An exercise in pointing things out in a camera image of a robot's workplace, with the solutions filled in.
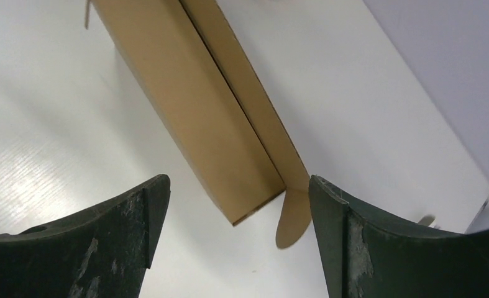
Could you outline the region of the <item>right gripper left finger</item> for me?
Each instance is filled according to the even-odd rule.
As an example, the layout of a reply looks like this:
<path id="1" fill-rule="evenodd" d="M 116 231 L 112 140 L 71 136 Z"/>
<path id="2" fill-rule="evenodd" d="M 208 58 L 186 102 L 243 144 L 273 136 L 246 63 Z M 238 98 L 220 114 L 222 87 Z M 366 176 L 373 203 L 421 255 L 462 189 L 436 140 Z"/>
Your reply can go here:
<path id="1" fill-rule="evenodd" d="M 138 297 L 170 201 L 159 174 L 22 233 L 0 234 L 0 297 Z"/>

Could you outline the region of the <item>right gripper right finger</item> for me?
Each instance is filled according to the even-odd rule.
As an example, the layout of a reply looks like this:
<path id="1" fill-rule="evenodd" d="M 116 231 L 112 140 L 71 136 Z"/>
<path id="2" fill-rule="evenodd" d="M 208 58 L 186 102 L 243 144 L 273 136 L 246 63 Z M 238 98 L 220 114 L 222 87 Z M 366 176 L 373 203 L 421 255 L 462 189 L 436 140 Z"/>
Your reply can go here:
<path id="1" fill-rule="evenodd" d="M 320 176 L 309 201 L 330 297 L 489 297 L 489 230 L 414 223 Z"/>

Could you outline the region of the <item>brown cardboard box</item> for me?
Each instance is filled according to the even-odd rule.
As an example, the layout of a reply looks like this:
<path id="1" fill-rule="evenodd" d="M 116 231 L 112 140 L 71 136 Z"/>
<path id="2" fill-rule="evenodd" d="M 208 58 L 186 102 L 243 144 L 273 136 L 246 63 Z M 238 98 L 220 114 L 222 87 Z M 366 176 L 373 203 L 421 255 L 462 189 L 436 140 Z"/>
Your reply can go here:
<path id="1" fill-rule="evenodd" d="M 280 194 L 279 249 L 311 222 L 309 174 L 216 1 L 86 1 L 225 218 Z"/>

